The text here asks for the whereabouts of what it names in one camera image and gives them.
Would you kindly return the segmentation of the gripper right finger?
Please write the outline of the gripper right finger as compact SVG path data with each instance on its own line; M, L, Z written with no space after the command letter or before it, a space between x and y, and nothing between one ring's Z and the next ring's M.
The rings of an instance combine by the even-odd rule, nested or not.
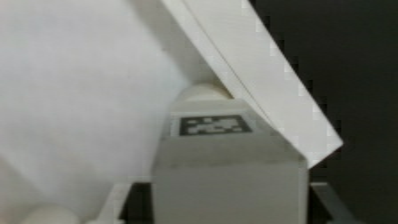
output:
M328 182L313 182L310 186L331 214L328 224L367 224L354 216L331 184Z

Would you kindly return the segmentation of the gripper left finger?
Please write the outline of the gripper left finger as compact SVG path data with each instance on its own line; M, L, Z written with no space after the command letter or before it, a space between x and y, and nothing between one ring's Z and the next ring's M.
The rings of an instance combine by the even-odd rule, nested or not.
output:
M98 217L88 224L155 224L150 183L114 185Z

